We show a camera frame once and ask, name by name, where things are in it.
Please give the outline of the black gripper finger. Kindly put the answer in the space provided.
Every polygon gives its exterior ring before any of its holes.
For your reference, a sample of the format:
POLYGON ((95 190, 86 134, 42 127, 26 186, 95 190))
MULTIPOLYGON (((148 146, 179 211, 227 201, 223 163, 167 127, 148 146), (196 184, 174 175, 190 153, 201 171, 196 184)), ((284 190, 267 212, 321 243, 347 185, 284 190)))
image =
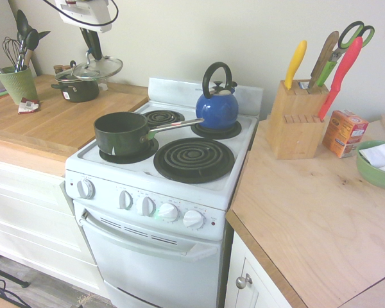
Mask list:
POLYGON ((80 31, 81 31, 82 37, 83 37, 83 39, 87 45, 89 53, 92 53, 93 47, 92 47, 92 42, 90 40, 90 31, 88 29, 85 29, 85 28, 80 28, 80 31))
POLYGON ((89 31, 89 42, 90 42, 90 48, 92 49, 92 55, 94 59, 101 60, 103 54, 101 51, 98 33, 96 31, 89 31))

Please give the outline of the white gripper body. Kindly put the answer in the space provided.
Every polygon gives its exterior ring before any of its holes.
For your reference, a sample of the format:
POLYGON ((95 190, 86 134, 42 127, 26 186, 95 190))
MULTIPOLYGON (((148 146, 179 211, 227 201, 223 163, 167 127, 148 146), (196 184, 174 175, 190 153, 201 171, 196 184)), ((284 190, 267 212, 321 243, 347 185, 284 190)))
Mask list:
POLYGON ((112 29, 109 1, 55 1, 62 20, 77 27, 100 33, 112 29))

